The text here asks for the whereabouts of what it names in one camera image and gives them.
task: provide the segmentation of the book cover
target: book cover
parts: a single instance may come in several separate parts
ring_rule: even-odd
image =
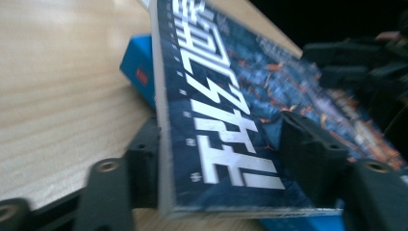
[[[165,217],[338,215],[313,207],[280,161],[282,111],[330,131],[350,158],[380,156],[406,168],[344,105],[349,98],[319,87],[314,65],[204,1],[157,0],[149,10]]]

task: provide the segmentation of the metal screw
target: metal screw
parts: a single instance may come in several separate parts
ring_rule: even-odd
[[[108,171],[112,171],[115,170],[119,167],[119,163],[118,162],[105,162],[100,164],[96,169],[98,169],[98,171],[100,172],[108,172]]]
[[[387,173],[388,170],[386,168],[384,168],[383,166],[379,165],[376,162],[365,162],[365,166],[366,168],[379,172],[379,173]]]

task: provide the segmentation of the wood grain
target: wood grain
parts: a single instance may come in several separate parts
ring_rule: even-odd
[[[245,0],[217,5],[300,54]],[[154,112],[119,65],[130,36],[149,32],[137,0],[0,2],[0,200],[41,207],[81,188],[93,163],[124,153]],[[139,230],[262,230],[253,220],[136,214]]]

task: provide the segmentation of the blue box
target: blue box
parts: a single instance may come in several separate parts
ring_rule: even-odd
[[[130,38],[120,70],[150,107],[156,110],[152,37],[150,35],[137,35]]]

